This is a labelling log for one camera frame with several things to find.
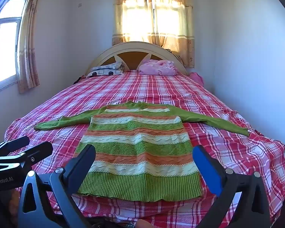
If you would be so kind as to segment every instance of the pink pillow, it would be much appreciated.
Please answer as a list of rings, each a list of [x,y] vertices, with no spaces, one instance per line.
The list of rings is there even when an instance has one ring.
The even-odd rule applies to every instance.
[[[177,68],[172,61],[148,60],[139,67],[139,74],[174,76],[178,74]]]
[[[195,81],[197,84],[200,84],[202,87],[204,86],[204,80],[201,76],[198,75],[198,73],[190,73],[189,78]]]

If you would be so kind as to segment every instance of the ribbed hem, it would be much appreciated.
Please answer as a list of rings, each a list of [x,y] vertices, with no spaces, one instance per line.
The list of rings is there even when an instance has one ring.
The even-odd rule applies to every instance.
[[[155,177],[149,174],[120,176],[91,172],[79,191],[82,195],[103,196],[128,201],[181,201],[201,196],[200,174],[182,177]]]

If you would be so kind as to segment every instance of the white stripe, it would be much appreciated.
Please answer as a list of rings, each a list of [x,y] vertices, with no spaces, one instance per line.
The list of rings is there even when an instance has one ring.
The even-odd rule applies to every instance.
[[[153,165],[148,161],[139,164],[112,164],[104,161],[94,161],[89,172],[105,172],[115,175],[129,176],[148,173],[153,176],[187,176],[197,172],[198,168],[194,162],[184,165],[161,166]]]
[[[169,108],[158,108],[158,109],[106,109],[105,112],[169,112]]]
[[[178,116],[175,119],[149,119],[149,118],[139,118],[139,117],[133,117],[133,116],[117,117],[117,118],[92,117],[91,124],[92,123],[95,123],[98,125],[102,125],[102,124],[125,124],[125,123],[128,123],[130,121],[163,125],[163,124],[179,123],[179,122],[181,122],[181,118]]]
[[[173,145],[178,143],[184,143],[189,141],[188,133],[177,135],[149,135],[139,133],[136,135],[105,135],[105,136],[92,136],[84,135],[81,139],[81,143],[124,143],[130,145],[136,145],[141,141],[149,142],[157,145]]]

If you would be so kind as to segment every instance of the sweater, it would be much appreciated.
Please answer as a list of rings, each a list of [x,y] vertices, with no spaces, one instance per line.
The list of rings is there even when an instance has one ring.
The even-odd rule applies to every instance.
[[[180,201],[201,195],[199,171],[182,121],[204,122],[249,135],[246,128],[222,119],[172,105],[131,101],[39,123],[35,129],[90,123],[74,157],[91,144],[96,159],[79,194],[142,202]]]

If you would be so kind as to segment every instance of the wall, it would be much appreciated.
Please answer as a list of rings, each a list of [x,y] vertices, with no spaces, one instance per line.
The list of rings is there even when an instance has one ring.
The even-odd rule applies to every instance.
[[[90,62],[112,46],[114,0],[71,0],[72,28],[70,50],[72,67],[70,84],[84,74]],[[213,8],[211,0],[194,0],[195,4],[195,61],[205,87],[213,90]]]
[[[40,86],[19,94],[17,85],[0,92],[0,142],[13,120],[67,87],[69,0],[39,0],[35,49]]]
[[[278,0],[213,0],[214,94],[285,143],[285,9]]]

